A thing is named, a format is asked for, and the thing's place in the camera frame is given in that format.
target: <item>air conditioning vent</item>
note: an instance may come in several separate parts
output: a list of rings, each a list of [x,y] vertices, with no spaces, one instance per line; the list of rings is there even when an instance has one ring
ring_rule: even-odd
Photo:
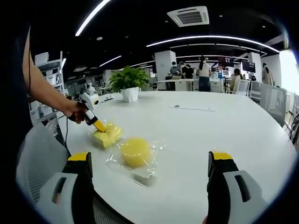
[[[168,12],[167,14],[179,27],[206,25],[210,23],[206,6],[179,9]]]

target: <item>hand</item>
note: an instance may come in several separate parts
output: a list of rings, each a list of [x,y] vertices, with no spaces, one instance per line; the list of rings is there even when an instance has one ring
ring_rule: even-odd
[[[74,114],[75,121],[77,124],[80,124],[81,121],[84,121],[84,113],[87,110],[84,107],[78,107],[77,101],[67,100],[64,104],[64,109],[62,112],[67,118]]]

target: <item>office desk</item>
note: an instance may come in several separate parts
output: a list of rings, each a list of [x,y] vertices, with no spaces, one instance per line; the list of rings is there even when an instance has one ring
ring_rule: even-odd
[[[158,90],[166,90],[166,83],[175,83],[175,88],[176,91],[192,91],[192,83],[193,83],[193,78],[187,78],[187,79],[169,79],[169,80],[163,80],[163,81],[158,81],[157,87]]]
[[[206,185],[211,150],[231,154],[238,168],[246,170],[260,185],[268,203],[283,187],[297,157],[279,124],[245,96],[148,91],[139,92],[138,101],[128,104],[116,93],[113,100],[99,104],[94,113],[100,120],[121,127],[123,138],[164,140],[168,145],[157,158],[156,182],[147,188],[107,167],[109,150],[95,148],[88,136],[94,127],[68,122],[70,153],[92,152],[95,191],[135,224],[201,223],[208,212]],[[58,122],[65,136],[65,117]]]

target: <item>white shirt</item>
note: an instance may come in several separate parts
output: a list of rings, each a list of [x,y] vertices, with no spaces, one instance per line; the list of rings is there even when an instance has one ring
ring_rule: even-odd
[[[202,70],[199,69],[199,76],[202,77],[209,77],[209,71],[211,70],[210,65],[204,61],[204,64],[202,65]]]

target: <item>white pot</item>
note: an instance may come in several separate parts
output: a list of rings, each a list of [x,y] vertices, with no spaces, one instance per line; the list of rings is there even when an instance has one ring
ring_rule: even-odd
[[[135,102],[138,100],[138,87],[121,90],[123,100],[126,103]]]

